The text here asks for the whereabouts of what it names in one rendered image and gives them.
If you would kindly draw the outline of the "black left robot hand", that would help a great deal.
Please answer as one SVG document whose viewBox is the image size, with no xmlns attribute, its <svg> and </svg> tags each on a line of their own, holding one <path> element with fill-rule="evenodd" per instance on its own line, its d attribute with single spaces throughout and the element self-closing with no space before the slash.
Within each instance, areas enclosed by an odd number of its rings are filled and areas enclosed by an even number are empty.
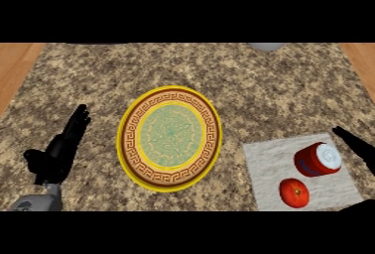
<svg viewBox="0 0 375 254">
<path fill-rule="evenodd" d="M 64 132 L 55 136 L 47 149 L 25 151 L 24 158 L 28 170 L 36 174 L 36 185 L 61 184 L 65 181 L 90 122 L 87 106 L 81 104 L 70 118 Z"/>
</svg>

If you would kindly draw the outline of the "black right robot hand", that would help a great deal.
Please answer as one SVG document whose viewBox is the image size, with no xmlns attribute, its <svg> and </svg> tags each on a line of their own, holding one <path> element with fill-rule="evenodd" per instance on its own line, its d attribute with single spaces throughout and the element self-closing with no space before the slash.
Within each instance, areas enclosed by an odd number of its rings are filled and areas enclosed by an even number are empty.
<svg viewBox="0 0 375 254">
<path fill-rule="evenodd" d="M 362 159 L 375 176 L 375 147 L 340 126 L 332 128 L 334 134 L 343 139 L 354 154 Z M 344 212 L 375 212 L 375 199 L 366 199 L 343 209 Z"/>
</svg>

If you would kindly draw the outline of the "red can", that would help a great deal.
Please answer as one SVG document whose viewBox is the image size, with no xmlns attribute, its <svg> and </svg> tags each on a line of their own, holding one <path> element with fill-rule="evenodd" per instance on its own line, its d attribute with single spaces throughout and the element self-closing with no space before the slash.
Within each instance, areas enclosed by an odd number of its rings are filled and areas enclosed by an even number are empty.
<svg viewBox="0 0 375 254">
<path fill-rule="evenodd" d="M 298 150 L 292 161 L 298 172 L 310 178 L 335 174 L 343 166 L 338 150 L 323 142 Z"/>
</svg>

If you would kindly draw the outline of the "white cloth placemat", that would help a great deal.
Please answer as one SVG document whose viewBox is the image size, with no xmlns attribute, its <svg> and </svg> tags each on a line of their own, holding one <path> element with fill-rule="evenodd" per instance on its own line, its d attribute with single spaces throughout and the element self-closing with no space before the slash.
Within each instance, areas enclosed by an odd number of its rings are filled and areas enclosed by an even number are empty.
<svg viewBox="0 0 375 254">
<path fill-rule="evenodd" d="M 328 133 L 244 145 L 258 211 L 316 211 L 353 205 L 363 200 L 346 166 L 335 174 L 316 178 L 306 177 L 297 171 L 294 153 L 315 142 L 335 146 Z M 298 179 L 309 190 L 310 201 L 303 208 L 289 207 L 281 198 L 279 185 L 289 178 Z"/>
</svg>

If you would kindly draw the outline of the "yellow green patterned plate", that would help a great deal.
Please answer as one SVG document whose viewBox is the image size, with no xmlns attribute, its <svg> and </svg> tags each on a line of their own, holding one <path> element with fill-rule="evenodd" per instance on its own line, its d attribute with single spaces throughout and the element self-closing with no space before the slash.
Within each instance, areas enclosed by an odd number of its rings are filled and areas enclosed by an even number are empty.
<svg viewBox="0 0 375 254">
<path fill-rule="evenodd" d="M 222 144 L 220 116 L 196 90 L 165 85 L 132 102 L 115 149 L 126 174 L 143 188 L 174 192 L 194 186 L 216 164 Z"/>
</svg>

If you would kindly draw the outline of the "red tomato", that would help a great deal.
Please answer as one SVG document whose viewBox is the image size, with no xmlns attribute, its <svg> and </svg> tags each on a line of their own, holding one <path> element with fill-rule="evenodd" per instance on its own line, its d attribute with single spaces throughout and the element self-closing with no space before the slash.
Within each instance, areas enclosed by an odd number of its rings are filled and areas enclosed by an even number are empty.
<svg viewBox="0 0 375 254">
<path fill-rule="evenodd" d="M 281 200 L 292 208 L 303 208 L 309 204 L 309 190 L 298 179 L 284 179 L 279 185 Z"/>
</svg>

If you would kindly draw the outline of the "pale grey rounded object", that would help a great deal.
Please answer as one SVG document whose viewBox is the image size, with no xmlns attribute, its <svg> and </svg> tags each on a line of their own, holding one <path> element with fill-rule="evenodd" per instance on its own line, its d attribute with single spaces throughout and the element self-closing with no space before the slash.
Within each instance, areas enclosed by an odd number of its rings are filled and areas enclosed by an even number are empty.
<svg viewBox="0 0 375 254">
<path fill-rule="evenodd" d="M 250 46 L 260 51 L 272 52 L 284 46 L 284 43 L 250 43 Z"/>
</svg>

